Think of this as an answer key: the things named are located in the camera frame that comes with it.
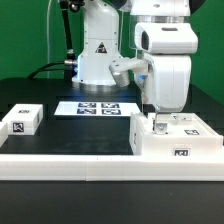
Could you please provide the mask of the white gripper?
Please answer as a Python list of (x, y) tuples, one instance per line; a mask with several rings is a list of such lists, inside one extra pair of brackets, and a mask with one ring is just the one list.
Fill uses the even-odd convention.
[(185, 106), (190, 82), (191, 59), (186, 55), (145, 55), (149, 63), (146, 93), (150, 103), (160, 113), (155, 114), (153, 131), (166, 134), (168, 115), (181, 112)]

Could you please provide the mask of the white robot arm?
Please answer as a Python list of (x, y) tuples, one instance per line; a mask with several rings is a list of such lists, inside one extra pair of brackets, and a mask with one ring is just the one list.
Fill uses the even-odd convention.
[[(107, 7), (102, 0), (84, 0), (84, 49), (78, 56), (73, 85), (87, 90), (123, 88), (128, 72), (142, 93), (142, 104), (155, 108), (153, 132), (164, 134), (168, 117), (185, 106), (191, 74), (190, 55), (198, 38), (187, 21), (190, 0), (125, 0)], [(117, 10), (130, 13), (133, 58), (117, 47)]]

